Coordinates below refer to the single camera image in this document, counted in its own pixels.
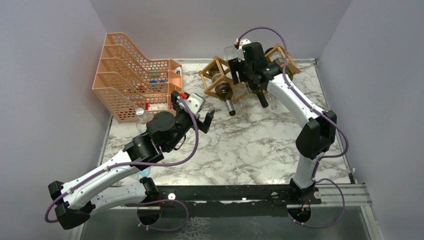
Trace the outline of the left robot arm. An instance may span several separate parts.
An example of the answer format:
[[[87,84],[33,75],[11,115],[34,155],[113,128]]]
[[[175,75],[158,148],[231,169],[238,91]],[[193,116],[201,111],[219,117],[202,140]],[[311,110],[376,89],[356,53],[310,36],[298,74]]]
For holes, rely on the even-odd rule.
[[[141,206],[166,202],[150,177],[142,177],[137,184],[114,187],[118,181],[149,167],[161,167],[164,153],[177,149],[187,132],[194,130],[192,152],[183,160],[169,163],[174,167],[190,160],[199,146],[199,132],[207,133],[215,112],[209,111],[203,121],[193,111],[179,110],[176,116],[162,111],[147,123],[147,129],[134,137],[110,160],[89,173],[69,182],[54,181],[48,185],[52,203],[44,220],[59,223],[64,230],[76,228],[91,216],[126,204]]]

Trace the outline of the green wine bottle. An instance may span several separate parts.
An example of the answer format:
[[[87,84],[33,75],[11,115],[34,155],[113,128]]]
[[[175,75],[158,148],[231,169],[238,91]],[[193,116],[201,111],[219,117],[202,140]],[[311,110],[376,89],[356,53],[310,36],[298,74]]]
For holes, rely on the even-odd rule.
[[[283,59],[283,56],[281,55],[281,53],[278,50],[276,50],[269,57],[267,57],[267,62],[269,64],[276,63],[276,64],[280,65],[281,67],[283,67],[285,60]],[[288,66],[285,69],[285,73],[288,75],[290,80],[293,80],[294,75],[293,75],[293,73],[291,72],[291,70]]]
[[[269,106],[269,104],[268,104],[266,97],[264,95],[263,88],[259,84],[255,84],[253,82],[248,82],[247,86],[248,86],[249,92],[256,95],[256,97],[258,98],[258,100],[261,104],[261,107],[267,108]]]
[[[217,83],[218,79],[222,76],[217,66],[211,67],[208,71],[208,74],[210,75],[212,83]],[[233,90],[230,83],[222,80],[219,84],[216,85],[214,90],[217,98],[225,103],[229,115],[234,116],[236,114],[236,110],[232,102]]]

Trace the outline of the round clear glass bottle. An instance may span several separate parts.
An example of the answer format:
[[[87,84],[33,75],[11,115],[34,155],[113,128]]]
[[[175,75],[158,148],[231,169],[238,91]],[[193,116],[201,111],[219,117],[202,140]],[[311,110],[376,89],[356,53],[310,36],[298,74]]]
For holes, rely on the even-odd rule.
[[[239,53],[238,49],[234,45],[227,46],[223,50],[223,57],[226,62],[229,62],[230,60],[238,60],[239,59]]]

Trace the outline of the green wine bottle back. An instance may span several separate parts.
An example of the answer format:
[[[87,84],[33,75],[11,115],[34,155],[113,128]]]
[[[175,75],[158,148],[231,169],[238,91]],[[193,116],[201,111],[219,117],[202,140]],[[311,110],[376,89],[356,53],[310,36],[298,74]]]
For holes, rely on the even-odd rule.
[[[256,97],[258,98],[258,100],[261,104],[261,107],[267,108],[269,106],[269,104],[268,104],[266,97],[264,95],[263,88],[259,84],[255,84],[253,82],[248,82],[247,86],[248,86],[249,92],[256,95]]]

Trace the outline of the green wine bottle front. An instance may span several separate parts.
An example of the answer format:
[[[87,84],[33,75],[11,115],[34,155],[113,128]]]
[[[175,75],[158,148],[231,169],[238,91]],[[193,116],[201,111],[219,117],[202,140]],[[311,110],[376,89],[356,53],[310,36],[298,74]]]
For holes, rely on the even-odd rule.
[[[281,53],[278,50],[276,50],[269,57],[267,57],[267,62],[269,64],[276,63],[276,64],[280,65],[281,67],[283,67],[285,60],[283,59],[283,56],[281,55]],[[288,75],[290,80],[293,80],[294,75],[293,75],[293,73],[291,72],[291,70],[288,66],[285,69],[285,73]]]

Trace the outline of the small clear bottle silver cap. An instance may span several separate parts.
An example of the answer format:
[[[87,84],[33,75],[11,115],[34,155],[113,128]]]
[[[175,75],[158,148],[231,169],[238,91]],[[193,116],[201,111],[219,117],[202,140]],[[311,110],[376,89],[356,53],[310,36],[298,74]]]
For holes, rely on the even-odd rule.
[[[141,107],[136,109],[135,115],[137,116],[136,128],[140,134],[143,134],[147,131],[147,123],[153,119],[153,115]]]

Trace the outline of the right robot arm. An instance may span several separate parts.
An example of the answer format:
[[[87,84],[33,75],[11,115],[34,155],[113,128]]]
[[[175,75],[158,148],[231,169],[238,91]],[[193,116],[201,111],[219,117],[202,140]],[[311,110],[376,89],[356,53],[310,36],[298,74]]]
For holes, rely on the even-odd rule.
[[[267,107],[264,91],[279,100],[295,117],[301,132],[295,140],[300,153],[294,177],[289,182],[289,199],[300,204],[315,191],[315,174],[319,160],[335,141],[337,115],[324,111],[310,101],[293,84],[282,62],[266,57],[259,42],[243,39],[224,49],[234,84],[246,83],[257,95],[263,108]]]

